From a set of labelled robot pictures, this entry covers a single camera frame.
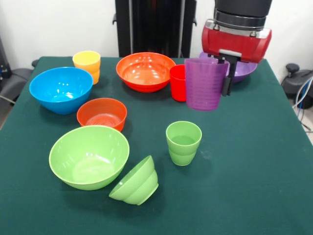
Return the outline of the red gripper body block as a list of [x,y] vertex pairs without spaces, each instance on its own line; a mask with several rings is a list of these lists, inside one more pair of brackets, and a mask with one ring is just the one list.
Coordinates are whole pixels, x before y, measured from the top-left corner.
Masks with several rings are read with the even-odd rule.
[[202,31],[202,49],[216,57],[227,55],[242,62],[259,63],[263,58],[272,38],[272,30],[238,30],[206,23]]

